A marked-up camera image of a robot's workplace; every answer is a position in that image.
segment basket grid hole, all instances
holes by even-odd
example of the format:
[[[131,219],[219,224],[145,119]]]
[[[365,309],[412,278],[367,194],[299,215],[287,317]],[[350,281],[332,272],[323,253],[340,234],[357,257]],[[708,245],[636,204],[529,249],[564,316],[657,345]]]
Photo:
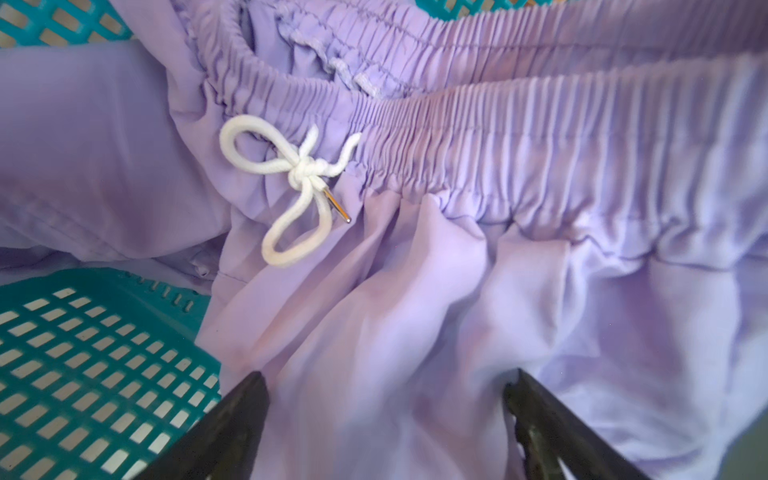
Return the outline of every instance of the basket grid hole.
[[[64,330],[65,332],[68,332],[68,331],[74,329],[76,326],[80,326],[82,323],[83,323],[82,320],[80,320],[79,318],[75,317],[75,318],[69,319],[66,322],[62,323],[61,325],[58,326],[58,328]]]
[[[8,333],[12,334],[13,336],[22,336],[25,333],[31,332],[35,328],[37,328],[36,323],[24,322],[21,325],[17,325],[11,329],[8,329]]]
[[[88,43],[102,43],[103,41],[108,41],[106,38],[102,37],[95,31],[92,31],[91,34],[88,36]]]
[[[60,378],[61,378],[61,374],[59,374],[58,372],[47,372],[43,376],[41,376],[39,379],[32,382],[32,386],[40,390],[45,390],[53,382],[55,382]]]
[[[64,362],[64,364],[66,366],[72,368],[72,369],[76,369],[80,365],[85,363],[85,360],[88,360],[90,358],[91,358],[91,356],[88,355],[86,352],[80,352],[77,355],[75,355],[72,358],[70,358],[69,360],[67,360],[66,362]]]
[[[155,409],[154,414],[159,418],[164,419],[165,416],[168,415],[168,412],[170,412],[170,409],[172,409],[173,407],[174,407],[174,403],[166,400],[162,402],[160,406]]]
[[[2,460],[0,460],[0,467],[9,471],[13,470],[14,468],[16,468],[16,465],[23,462],[24,459],[27,458],[30,453],[32,453],[32,449],[30,449],[26,445],[20,445],[19,447],[16,447],[15,449],[13,449],[11,453],[3,457]]]
[[[120,417],[115,423],[112,424],[111,429],[116,431],[117,433],[125,432],[125,429],[128,428],[128,426],[133,423],[133,421],[136,419],[136,416],[132,413],[124,413],[122,417]]]
[[[50,302],[48,302],[44,298],[38,298],[37,300],[32,300],[29,303],[24,304],[24,308],[29,310],[30,312],[34,312],[37,309],[41,309],[42,307],[48,305]]]
[[[75,7],[81,9],[83,12],[88,12],[91,10],[91,0],[69,0],[69,2]]]
[[[152,453],[160,453],[163,447],[170,440],[170,436],[167,433],[161,433],[157,438],[149,445],[149,451]]]
[[[166,362],[170,362],[171,360],[173,360],[174,358],[176,358],[176,355],[177,355],[177,354],[178,354],[178,352],[177,352],[176,350],[168,350],[168,351],[167,351],[166,353],[164,353],[164,354],[163,354],[163,356],[162,356],[162,357],[160,357],[160,358],[162,358],[162,359],[163,359],[164,361],[166,361]]]
[[[83,373],[88,378],[95,379],[97,376],[99,376],[106,369],[107,369],[107,364],[106,363],[104,363],[104,362],[96,362],[92,366],[88,367]]]
[[[91,415],[91,418],[99,423],[103,423],[104,420],[108,419],[110,415],[112,415],[117,409],[118,406],[116,406],[114,403],[107,402],[104,404],[104,406],[97,410],[96,413]]]
[[[59,290],[58,292],[54,292],[53,296],[55,296],[58,299],[64,299],[76,292],[77,290],[75,290],[74,288],[65,288],[65,289]]]
[[[203,413],[208,413],[208,412],[210,412],[210,411],[211,411],[211,409],[213,409],[213,407],[215,407],[216,405],[218,405],[218,403],[219,403],[219,402],[217,402],[216,400],[211,400],[210,402],[208,402],[208,405],[206,405],[206,406],[205,406],[205,408],[203,409]]]
[[[13,310],[9,312],[0,313],[0,325],[6,322],[10,322],[13,319],[18,318],[18,313],[14,312]]]
[[[15,369],[13,369],[11,371],[11,374],[16,378],[23,379],[30,373],[39,369],[41,366],[42,366],[42,363],[38,362],[37,360],[30,360],[26,362],[24,365],[18,366]]]
[[[18,417],[16,423],[26,428],[37,422],[46,413],[48,413],[48,407],[35,405]]]
[[[54,335],[53,333],[43,332],[40,335],[36,336],[35,338],[27,340],[27,343],[29,345],[34,346],[35,348],[38,348],[39,346],[42,346],[50,342],[54,338],[56,338],[56,335]]]
[[[20,356],[22,356],[22,353],[17,349],[10,349],[8,352],[0,354],[0,366],[6,366]]]
[[[203,401],[203,398],[205,398],[205,393],[201,392],[200,390],[197,390],[194,393],[194,395],[192,395],[190,399],[187,401],[190,403],[190,405],[192,405],[193,407],[196,407],[200,405],[200,402]]]
[[[125,475],[123,475],[123,480],[130,480],[131,478],[141,473],[141,471],[146,467],[147,463],[144,460],[137,460],[136,463],[134,463],[133,466],[131,466],[131,468],[125,472]]]
[[[74,308],[80,308],[83,305],[88,305],[90,302],[91,302],[91,299],[89,299],[86,296],[81,296],[76,300],[72,300],[69,304],[72,305]]]
[[[121,345],[118,348],[114,349],[114,351],[112,353],[110,353],[109,356],[112,357],[115,360],[119,360],[119,359],[123,358],[124,356],[126,356],[130,351],[131,351],[131,349],[129,349],[125,345]]]
[[[88,341],[92,336],[96,335],[98,333],[98,329],[94,328],[92,326],[89,326],[87,329],[83,330],[82,332],[75,335],[78,339],[82,340],[83,342]]]
[[[98,340],[96,343],[94,343],[94,348],[96,350],[103,350],[110,346],[112,343],[114,343],[114,339],[110,336],[106,336],[103,339]]]
[[[153,364],[147,367],[146,370],[144,370],[141,375],[147,377],[148,379],[151,379],[155,375],[157,375],[157,372],[160,372],[160,366],[158,364]]]
[[[144,360],[146,360],[142,355],[136,355],[134,358],[128,360],[128,362],[125,364],[129,369],[135,370],[138,368],[139,365],[144,363]]]
[[[77,382],[69,382],[66,385],[62,386],[60,389],[56,390],[56,392],[53,394],[54,398],[61,400],[62,402],[68,399],[73,393],[77,392],[80,389],[80,384]]]
[[[190,373],[190,377],[192,377],[195,380],[199,380],[201,376],[203,376],[203,373],[205,373],[205,369],[201,366],[198,366],[196,369],[192,370],[192,373]]]
[[[176,368],[179,369],[181,372],[183,372],[190,365],[192,365],[192,360],[190,360],[190,359],[182,359],[179,363],[176,364]]]
[[[186,410],[180,410],[175,417],[170,421],[170,424],[176,427],[177,429],[180,429],[181,426],[184,424],[184,422],[187,421],[187,419],[190,417],[189,412]]]
[[[108,446],[109,442],[106,440],[97,439],[95,442],[91,443],[84,452],[80,454],[80,458],[88,463],[93,463],[93,461],[98,458],[98,456],[101,455]]]
[[[11,35],[0,31],[0,48],[11,48],[16,46],[16,39]]]
[[[119,322],[120,319],[121,318],[118,315],[110,315],[101,321],[101,325],[113,326],[115,323]]]
[[[139,389],[141,388],[141,384],[139,382],[131,382],[128,385],[126,385],[121,391],[120,395],[126,399],[129,399],[132,397]]]
[[[40,480],[48,470],[53,468],[55,462],[48,457],[40,458],[29,470],[24,472],[22,480]]]
[[[61,8],[56,8],[56,11],[53,12],[51,18],[53,18],[54,22],[58,23],[67,30],[77,31],[80,28],[80,22]]]
[[[21,393],[14,393],[7,399],[0,402],[0,415],[7,415],[16,407],[27,401],[27,397]]]
[[[154,353],[159,352],[161,348],[163,348],[163,343],[155,341],[155,342],[152,342],[152,344],[147,347],[147,351],[149,353],[153,353],[154,354]]]
[[[214,387],[214,385],[216,385],[216,382],[217,382],[218,380],[219,380],[219,379],[218,379],[218,378],[217,378],[215,375],[211,375],[211,376],[209,376],[209,377],[206,379],[206,381],[205,381],[205,383],[204,383],[203,385],[205,385],[205,386],[206,386],[206,387],[208,387],[209,389],[212,389],[212,388]]]
[[[107,473],[115,473],[115,471],[120,468],[120,465],[123,465],[123,462],[125,462],[127,458],[128,452],[125,450],[117,450],[106,462],[104,462],[104,464],[101,466],[101,469]]]
[[[190,384],[189,384],[189,383],[186,383],[186,382],[182,382],[182,383],[180,383],[180,384],[179,384],[179,386],[178,386],[178,387],[176,387],[176,389],[174,390],[174,395],[175,395],[175,396],[177,396],[177,397],[179,397],[179,398],[182,398],[182,397],[184,396],[184,394],[185,394],[185,393],[187,393],[187,391],[188,391],[189,389],[190,389]]]
[[[119,333],[119,334],[120,334],[120,335],[122,335],[122,336],[126,336],[128,333],[131,333],[131,332],[133,332],[135,328],[136,328],[136,326],[134,326],[134,325],[131,325],[131,324],[129,323],[129,324],[127,324],[127,325],[123,325],[123,326],[122,326],[122,327],[120,327],[119,329],[115,330],[115,332]]]
[[[157,382],[157,384],[163,387],[164,389],[166,389],[170,386],[171,383],[174,382],[175,379],[176,379],[176,376],[173,373],[166,373],[165,375],[163,375],[163,378],[161,378]]]
[[[65,436],[64,439],[58,443],[58,446],[62,447],[67,452],[71,452],[74,447],[80,445],[80,442],[85,440],[88,433],[90,433],[88,430],[82,427],[77,427],[72,433]]]
[[[58,317],[64,315],[66,312],[67,311],[64,309],[57,308],[57,309],[51,310],[50,312],[43,313],[40,316],[46,319],[47,321],[52,322],[53,320],[56,320]]]
[[[142,423],[139,428],[136,429],[136,431],[131,435],[131,440],[133,440],[136,443],[142,443],[145,438],[147,438],[147,435],[150,434],[154,427],[148,423]]]
[[[125,378],[125,374],[122,372],[114,372],[107,377],[101,384],[108,389],[113,389],[118,383]]]
[[[136,402],[136,405],[140,406],[142,409],[146,409],[149,405],[154,402],[154,400],[157,398],[157,393],[155,392],[146,392],[142,395],[142,397]]]
[[[134,338],[131,339],[131,342],[135,343],[136,345],[141,345],[149,338],[149,335],[146,333],[139,333]]]
[[[64,470],[61,474],[59,474],[58,477],[54,478],[53,480],[75,480],[78,477],[78,474],[74,473],[72,470]]]
[[[64,40],[59,34],[49,28],[43,30],[38,38],[40,38],[43,43],[52,47],[66,47],[69,45],[68,41]]]
[[[106,312],[107,309],[105,309],[103,306],[95,306],[92,309],[85,312],[86,315],[88,315],[91,318],[94,318],[96,316],[101,315],[102,313]]]
[[[62,342],[62,343],[59,343],[57,346],[53,347],[52,349],[50,349],[49,351],[47,351],[46,353],[51,358],[57,359],[58,357],[64,355],[66,352],[68,352],[71,349],[72,349],[71,343]]]
[[[59,433],[59,431],[63,429],[68,423],[69,420],[65,419],[64,417],[56,417],[55,419],[48,422],[43,428],[39,429],[38,435],[44,439],[50,440],[53,435]]]
[[[80,410],[81,412],[84,412],[89,406],[93,405],[93,403],[98,400],[99,395],[93,392],[88,392],[80,399],[72,404],[72,407]]]

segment white cord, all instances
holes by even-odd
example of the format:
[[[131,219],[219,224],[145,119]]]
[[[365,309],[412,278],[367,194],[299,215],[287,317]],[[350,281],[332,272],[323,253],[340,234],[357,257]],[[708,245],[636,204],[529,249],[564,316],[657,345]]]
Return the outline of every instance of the white cord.
[[[277,158],[257,163],[240,155],[235,147],[235,137],[245,131],[261,135],[272,142],[277,148]],[[269,265],[294,264],[319,247],[331,231],[331,210],[323,193],[324,190],[327,191],[328,185],[320,177],[336,177],[344,171],[362,134],[354,134],[347,138],[341,149],[339,160],[335,164],[329,164],[322,158],[316,159],[310,156],[317,142],[318,133],[317,126],[313,125],[306,133],[301,146],[296,148],[271,123],[253,115],[233,117],[221,128],[219,135],[221,151],[232,165],[251,174],[268,175],[288,172],[288,183],[294,190],[301,192],[299,199],[275,220],[264,236],[261,254]],[[276,251],[275,246],[280,237],[288,226],[309,207],[313,197],[319,216],[319,225],[315,231],[288,250]]]

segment purple garment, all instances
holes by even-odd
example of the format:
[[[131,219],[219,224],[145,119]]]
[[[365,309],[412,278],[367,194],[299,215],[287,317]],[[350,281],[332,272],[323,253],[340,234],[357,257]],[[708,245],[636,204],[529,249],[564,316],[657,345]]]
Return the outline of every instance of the purple garment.
[[[0,50],[0,284],[114,266],[210,292],[229,204],[138,42]]]

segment teal plastic basket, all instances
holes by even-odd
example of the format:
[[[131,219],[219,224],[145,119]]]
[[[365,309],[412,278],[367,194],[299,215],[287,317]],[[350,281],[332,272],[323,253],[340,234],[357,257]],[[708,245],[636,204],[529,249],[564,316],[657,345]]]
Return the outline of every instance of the teal plastic basket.
[[[0,478],[131,478],[220,399],[206,296],[111,269],[0,287]]]
[[[75,45],[131,35],[107,0],[0,0],[0,47]]]
[[[431,16],[456,20],[479,12],[494,12],[525,6],[549,5],[563,0],[416,0],[416,4]]]

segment metal aglet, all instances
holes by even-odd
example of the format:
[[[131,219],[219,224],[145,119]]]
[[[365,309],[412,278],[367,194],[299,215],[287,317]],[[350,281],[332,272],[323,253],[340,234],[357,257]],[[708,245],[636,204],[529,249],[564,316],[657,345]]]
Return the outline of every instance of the metal aglet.
[[[346,221],[347,223],[351,222],[351,221],[352,221],[352,219],[351,219],[351,218],[349,218],[349,215],[347,215],[347,214],[346,214],[346,212],[344,211],[344,209],[343,209],[343,208],[341,208],[341,205],[339,205],[339,202],[337,202],[337,201],[336,201],[336,199],[335,199],[335,198],[333,198],[333,195],[331,195],[331,192],[330,192],[330,190],[328,190],[328,189],[326,188],[325,190],[323,190],[323,193],[326,195],[326,198],[327,198],[327,199],[328,199],[328,201],[331,203],[331,205],[333,205],[333,208],[335,208],[335,209],[336,209],[336,211],[337,211],[337,212],[339,212],[339,215],[341,215],[341,216],[342,216],[342,218],[344,219],[344,221]]]

